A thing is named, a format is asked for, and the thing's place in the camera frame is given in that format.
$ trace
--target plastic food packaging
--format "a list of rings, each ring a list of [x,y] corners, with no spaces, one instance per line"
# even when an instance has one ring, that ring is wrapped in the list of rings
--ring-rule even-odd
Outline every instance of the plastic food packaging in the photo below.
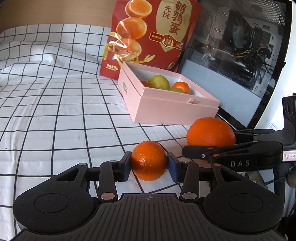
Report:
[[[196,0],[117,0],[100,75],[117,80],[124,61],[176,70],[200,9]]]

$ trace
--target ribbed black plate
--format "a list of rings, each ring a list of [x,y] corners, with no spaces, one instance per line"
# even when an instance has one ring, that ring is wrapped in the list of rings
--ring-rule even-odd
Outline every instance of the ribbed black plate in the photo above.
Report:
[[[211,224],[196,204],[179,201],[175,194],[124,194],[115,203],[102,204],[84,226],[65,234],[40,235],[27,230],[14,241],[276,241],[275,231],[239,235]]]

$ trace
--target checkered tablecloth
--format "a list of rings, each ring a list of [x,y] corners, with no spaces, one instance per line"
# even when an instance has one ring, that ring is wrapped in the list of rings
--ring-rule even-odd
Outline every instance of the checkered tablecloth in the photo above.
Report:
[[[140,142],[182,159],[188,126],[131,121],[117,81],[97,75],[110,29],[72,24],[17,27],[0,34],[0,240],[19,231],[14,200],[77,163],[120,160]],[[118,196],[180,193],[168,171],[158,180],[116,183]],[[98,183],[91,183],[96,196]],[[201,196],[209,192],[201,183]]]

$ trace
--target metal pin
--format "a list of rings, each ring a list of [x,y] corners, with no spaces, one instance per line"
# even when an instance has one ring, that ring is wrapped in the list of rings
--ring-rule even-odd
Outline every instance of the metal pin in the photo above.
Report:
[[[105,192],[101,195],[101,198],[104,200],[112,200],[113,198],[115,198],[115,195],[110,192]]]
[[[193,192],[186,192],[182,195],[183,198],[187,199],[187,200],[193,200],[197,198],[197,195]]]

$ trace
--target pink box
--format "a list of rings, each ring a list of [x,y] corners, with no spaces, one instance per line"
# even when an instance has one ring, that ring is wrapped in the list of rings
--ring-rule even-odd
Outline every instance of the pink box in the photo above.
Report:
[[[140,80],[165,76],[172,87],[183,81],[191,94],[147,88]],[[181,74],[142,64],[124,62],[118,79],[119,89],[134,123],[192,125],[202,117],[215,117],[220,101]]]

